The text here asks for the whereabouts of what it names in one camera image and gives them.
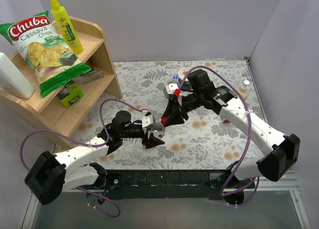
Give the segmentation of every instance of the yellow bottle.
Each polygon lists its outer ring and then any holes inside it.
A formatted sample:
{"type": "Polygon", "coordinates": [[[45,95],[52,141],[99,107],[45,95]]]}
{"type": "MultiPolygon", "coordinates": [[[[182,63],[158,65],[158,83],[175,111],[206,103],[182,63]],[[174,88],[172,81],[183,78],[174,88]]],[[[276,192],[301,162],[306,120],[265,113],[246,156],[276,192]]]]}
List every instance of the yellow bottle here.
{"type": "Polygon", "coordinates": [[[65,42],[71,47],[75,54],[83,51],[80,39],[78,38],[65,7],[60,6],[57,0],[50,0],[52,5],[51,13],[59,26],[65,42]]]}

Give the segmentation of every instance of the floral tablecloth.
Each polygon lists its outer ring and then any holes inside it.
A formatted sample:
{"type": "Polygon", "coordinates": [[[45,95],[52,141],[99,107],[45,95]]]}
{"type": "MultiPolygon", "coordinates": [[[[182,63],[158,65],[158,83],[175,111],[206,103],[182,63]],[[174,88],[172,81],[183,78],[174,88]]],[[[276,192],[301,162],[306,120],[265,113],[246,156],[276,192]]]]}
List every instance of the floral tablecloth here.
{"type": "MultiPolygon", "coordinates": [[[[157,121],[167,105],[163,87],[182,67],[209,66],[234,86],[240,85],[245,77],[250,80],[243,60],[137,61],[115,62],[114,65],[124,100],[137,108],[148,109],[157,121]]],[[[212,73],[208,75],[215,85],[223,84],[212,73]]],[[[246,100],[249,108],[264,119],[253,84],[249,86],[249,92],[246,100]]],[[[107,98],[113,97],[104,93],[98,99],[73,133],[74,139],[85,142],[102,130],[99,106],[107,98]]],[[[120,110],[129,111],[132,121],[141,119],[139,112],[118,102],[107,102],[103,111],[105,123],[120,110]]],[[[140,139],[125,139],[122,147],[97,162],[106,169],[225,169],[240,157],[246,138],[231,123],[224,124],[213,111],[201,107],[189,113],[185,124],[166,128],[164,145],[145,149],[140,139]]],[[[257,146],[251,142],[246,157],[260,155],[257,146]]]]}

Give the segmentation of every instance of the gray floor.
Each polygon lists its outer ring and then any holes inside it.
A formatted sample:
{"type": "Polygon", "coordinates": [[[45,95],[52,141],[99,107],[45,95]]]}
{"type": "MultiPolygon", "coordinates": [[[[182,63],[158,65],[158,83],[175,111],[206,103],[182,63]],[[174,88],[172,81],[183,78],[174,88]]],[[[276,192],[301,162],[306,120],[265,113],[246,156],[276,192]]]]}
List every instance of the gray floor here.
{"type": "MultiPolygon", "coordinates": [[[[85,194],[63,193],[39,206],[34,229],[299,229],[289,191],[261,192],[235,209],[207,199],[125,199],[117,201],[122,214],[115,219],[86,205],[85,194]]],[[[115,213],[105,203],[103,207],[115,213]]]]}

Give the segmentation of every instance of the chip bag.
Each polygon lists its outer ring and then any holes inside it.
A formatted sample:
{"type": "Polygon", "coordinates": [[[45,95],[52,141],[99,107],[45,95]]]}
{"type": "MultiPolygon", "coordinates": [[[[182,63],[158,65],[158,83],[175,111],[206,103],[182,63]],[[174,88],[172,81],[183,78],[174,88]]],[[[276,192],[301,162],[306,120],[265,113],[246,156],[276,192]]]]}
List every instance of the chip bag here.
{"type": "Polygon", "coordinates": [[[23,21],[1,24],[0,34],[34,70],[42,97],[91,70],[56,32],[48,11],[23,21]]]}

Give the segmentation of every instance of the gray wall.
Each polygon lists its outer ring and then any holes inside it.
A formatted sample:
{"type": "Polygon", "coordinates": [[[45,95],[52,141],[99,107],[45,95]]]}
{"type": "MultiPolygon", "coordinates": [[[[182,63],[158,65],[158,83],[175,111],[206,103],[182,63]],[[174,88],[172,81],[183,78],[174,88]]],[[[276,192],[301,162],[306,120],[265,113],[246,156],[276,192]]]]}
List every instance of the gray wall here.
{"type": "MultiPolygon", "coordinates": [[[[0,0],[0,24],[18,21],[43,11],[38,0],[0,0]]],[[[15,52],[0,35],[0,51],[8,56],[15,52]]],[[[25,121],[0,103],[0,228],[18,229],[30,200],[31,192],[24,184],[27,171],[19,158],[19,148],[26,135],[33,132],[25,121]]],[[[42,135],[35,135],[24,149],[28,165],[51,148],[42,135]]]]}
{"type": "MultiPolygon", "coordinates": [[[[279,0],[59,0],[102,26],[114,60],[251,56],[279,0]]],[[[49,0],[40,0],[51,9],[49,0]]]]}
{"type": "Polygon", "coordinates": [[[294,167],[313,228],[319,228],[319,0],[281,0],[251,57],[267,118],[301,139],[294,167]]]}

